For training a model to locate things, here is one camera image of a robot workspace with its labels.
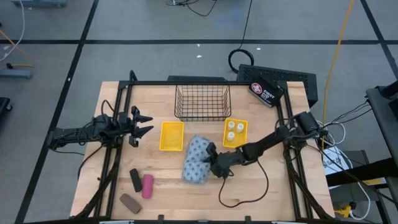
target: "brown eraser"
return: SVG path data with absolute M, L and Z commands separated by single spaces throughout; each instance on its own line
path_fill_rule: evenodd
M 134 214 L 137 214 L 142 209 L 141 205 L 128 194 L 120 196 L 120 201 Z

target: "black floor line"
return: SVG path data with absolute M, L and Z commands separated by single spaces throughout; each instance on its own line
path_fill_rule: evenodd
M 369 21 L 370 21 L 370 23 L 371 23 L 371 25 L 373 27 L 374 33 L 376 34 L 377 39 L 380 41 L 381 48 L 383 49 L 384 54 L 386 55 L 387 61 L 390 64 L 392 72 L 394 73 L 396 78 L 398 78 L 398 67 L 397 67 L 397 64 L 396 64 L 396 60 L 392 56 L 391 51 L 390 51 L 390 49 L 387 46 L 387 42 L 384 40 L 384 37 L 381 34 L 381 31 L 379 29 L 379 26 L 376 23 L 376 20 L 373 17 L 371 9 L 369 8 L 368 3 L 366 2 L 366 0 L 361 0 L 361 3 L 362 3 L 362 6 L 363 6 L 363 8 L 365 10 L 366 15 L 368 16 Z
M 335 45 L 338 40 L 245 40 L 244 44 L 307 44 L 307 45 Z M 388 40 L 390 44 L 398 44 L 398 40 Z M 20 44 L 79 44 L 80 40 L 22 40 Z M 177 39 L 177 40 L 85 40 L 84 44 L 240 44 L 240 39 Z M 342 40 L 344 45 L 380 44 L 380 40 Z M 8 44 L 7 40 L 0 40 L 0 44 Z
M 94 14 L 95 14 L 96 8 L 98 6 L 98 1 L 99 0 L 93 1 L 93 5 L 91 7 L 90 13 L 88 14 L 88 18 L 87 18 L 85 27 L 83 29 L 83 33 L 81 34 L 80 41 L 79 41 L 78 47 L 75 52 L 75 56 L 72 60 L 72 64 L 70 65 L 68 75 L 65 79 L 65 84 L 63 85 L 60 98 L 58 99 L 57 107 L 55 108 L 55 112 L 52 117 L 47 135 L 50 131 L 54 130 L 57 127 L 58 120 L 60 118 L 63 105 L 67 98 L 68 90 L 69 90 L 70 84 L 72 82 L 73 75 L 75 74 L 75 70 L 76 70 L 76 67 L 77 67 L 79 59 L 80 59 L 81 51 L 83 49 L 85 40 L 87 38 L 88 30 L 90 29 L 91 22 L 93 21 Z M 46 138 L 44 139 L 43 146 L 42 146 L 40 154 L 39 154 L 39 158 L 37 159 L 35 168 L 33 170 L 32 177 L 30 178 L 29 184 L 27 186 L 27 190 L 24 195 L 24 199 L 22 200 L 21 207 L 19 208 L 15 223 L 23 223 L 25 220 L 26 213 L 29 209 L 30 201 L 32 200 L 34 191 L 36 189 L 37 182 L 39 181 L 40 173 L 44 166 L 45 158 L 47 157 L 47 153 L 49 151 L 47 148 L 47 135 L 46 135 Z

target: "black eraser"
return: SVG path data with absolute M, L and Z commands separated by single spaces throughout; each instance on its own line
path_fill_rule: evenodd
M 249 85 L 249 91 L 270 108 L 278 104 L 284 94 L 279 85 L 260 76 L 253 78 L 253 82 Z
M 136 192 L 140 192 L 142 190 L 141 179 L 139 178 L 137 169 L 130 170 L 130 176 L 132 180 L 132 184 L 134 186 L 134 190 Z

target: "wooden tabletop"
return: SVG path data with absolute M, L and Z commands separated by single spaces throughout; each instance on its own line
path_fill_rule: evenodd
M 307 97 L 303 83 L 290 82 L 289 94 L 294 114 L 308 111 Z M 114 105 L 118 82 L 103 82 L 98 98 L 95 116 L 100 114 L 103 100 Z M 274 131 L 278 119 L 277 110 L 263 105 L 248 92 L 248 86 L 231 87 L 231 118 L 248 121 L 248 142 L 258 141 Z M 182 167 L 188 142 L 194 135 L 212 140 L 218 152 L 231 151 L 222 145 L 224 121 L 185 122 L 182 152 L 159 150 L 160 129 L 163 121 L 178 121 L 174 116 L 174 85 L 136 85 L 132 88 L 130 107 L 136 105 L 142 115 L 154 119 L 139 126 L 153 125 L 154 128 L 141 140 L 139 147 L 131 147 L 128 138 L 124 138 L 121 165 L 119 169 L 112 219 L 156 220 L 158 215 L 165 215 L 166 220 L 244 220 L 250 215 L 252 220 L 294 220 L 294 211 L 286 164 L 282 156 L 283 146 L 278 144 L 259 158 L 269 177 L 268 194 L 255 203 L 242 204 L 236 208 L 226 208 L 218 202 L 223 179 L 213 174 L 205 184 L 190 184 L 182 180 Z M 86 156 L 90 155 L 99 143 L 89 143 Z M 76 215 L 87 204 L 98 189 L 98 177 L 101 176 L 105 150 L 100 150 L 90 158 L 81 170 L 71 215 Z M 330 194 L 323 171 L 321 155 L 316 150 L 306 147 L 302 150 L 303 166 L 308 189 L 325 211 L 334 217 Z M 143 199 L 141 192 L 135 193 L 129 171 L 136 168 L 142 178 L 144 174 L 155 177 L 151 199 Z M 228 177 L 222 193 L 222 201 L 236 204 L 242 200 L 260 197 L 266 188 L 266 179 L 257 164 L 233 166 L 234 177 Z M 302 216 L 305 210 L 301 191 L 298 189 Z M 119 200 L 122 194 L 129 194 L 142 205 L 137 214 L 130 212 Z M 104 194 L 101 214 L 105 213 L 108 192 Z

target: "gray cloth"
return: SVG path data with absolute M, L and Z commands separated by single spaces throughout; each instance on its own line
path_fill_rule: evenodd
M 206 182 L 210 170 L 210 163 L 203 161 L 210 156 L 206 152 L 209 143 L 210 141 L 205 138 L 199 136 L 193 137 L 185 156 L 182 179 L 193 184 L 203 184 Z

